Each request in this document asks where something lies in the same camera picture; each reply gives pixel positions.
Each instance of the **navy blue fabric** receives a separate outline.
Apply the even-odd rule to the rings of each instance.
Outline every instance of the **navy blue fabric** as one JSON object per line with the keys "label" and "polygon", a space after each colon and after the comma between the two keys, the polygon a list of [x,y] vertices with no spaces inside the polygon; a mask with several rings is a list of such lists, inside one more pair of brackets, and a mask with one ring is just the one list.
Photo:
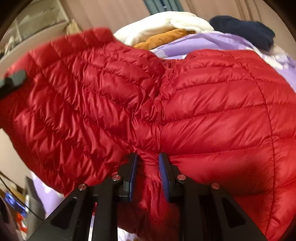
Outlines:
{"label": "navy blue fabric", "polygon": [[216,31],[241,36],[261,50],[270,50],[274,43],[275,33],[257,21],[241,21],[231,16],[216,16],[210,20],[210,25]]}

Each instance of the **purple bedsheet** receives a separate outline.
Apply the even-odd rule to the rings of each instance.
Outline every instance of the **purple bedsheet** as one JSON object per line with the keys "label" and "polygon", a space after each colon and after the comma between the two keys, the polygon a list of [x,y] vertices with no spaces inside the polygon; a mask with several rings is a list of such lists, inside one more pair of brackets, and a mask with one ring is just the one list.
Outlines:
{"label": "purple bedsheet", "polygon": [[296,91],[296,62],[294,59],[286,53],[263,54],[252,43],[237,35],[220,32],[190,34],[151,51],[164,59],[184,59],[190,52],[200,49],[253,50],[283,76]]}

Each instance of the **red puffer jacket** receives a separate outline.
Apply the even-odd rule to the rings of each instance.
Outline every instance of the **red puffer jacket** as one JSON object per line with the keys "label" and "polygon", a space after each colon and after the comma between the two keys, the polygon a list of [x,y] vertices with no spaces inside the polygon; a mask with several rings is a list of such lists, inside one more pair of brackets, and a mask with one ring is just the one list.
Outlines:
{"label": "red puffer jacket", "polygon": [[163,151],[199,183],[218,182],[270,241],[296,213],[296,95],[252,51],[201,50],[162,60],[96,29],[29,52],[23,86],[0,101],[0,125],[26,165],[68,194],[138,152],[134,200],[119,225],[145,240],[178,238],[165,201]]}

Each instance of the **red quilted jacket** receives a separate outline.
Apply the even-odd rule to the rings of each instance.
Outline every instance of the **red quilted jacket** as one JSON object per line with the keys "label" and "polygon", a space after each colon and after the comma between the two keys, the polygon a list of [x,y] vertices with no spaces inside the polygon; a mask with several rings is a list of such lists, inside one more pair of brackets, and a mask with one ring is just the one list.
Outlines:
{"label": "red quilted jacket", "polygon": [[107,29],[30,51],[27,71],[0,101],[0,125],[26,165],[68,194],[139,164],[134,200],[118,224],[145,240],[178,238],[179,210],[165,201],[158,154],[204,184],[218,182],[270,241],[296,213],[296,95],[252,51],[200,50],[162,60]]}

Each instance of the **silver screw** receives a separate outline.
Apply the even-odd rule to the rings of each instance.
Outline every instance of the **silver screw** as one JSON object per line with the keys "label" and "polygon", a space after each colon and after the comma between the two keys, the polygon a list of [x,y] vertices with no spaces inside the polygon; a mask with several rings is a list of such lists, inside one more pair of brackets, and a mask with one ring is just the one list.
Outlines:
{"label": "silver screw", "polygon": [[184,181],[184,180],[186,179],[186,176],[183,175],[183,174],[179,174],[179,175],[177,176],[177,178],[178,178],[178,180],[180,180],[180,181]]}
{"label": "silver screw", "polygon": [[86,184],[80,184],[79,186],[78,186],[78,189],[80,190],[80,191],[82,191],[82,190],[85,190],[87,188],[87,185]]}
{"label": "silver screw", "polygon": [[219,183],[212,183],[212,188],[219,189],[220,188],[220,184]]}
{"label": "silver screw", "polygon": [[120,179],[121,179],[121,176],[120,176],[120,175],[117,175],[117,174],[116,174],[116,175],[113,175],[113,176],[112,176],[112,180],[113,180],[113,181],[119,181]]}

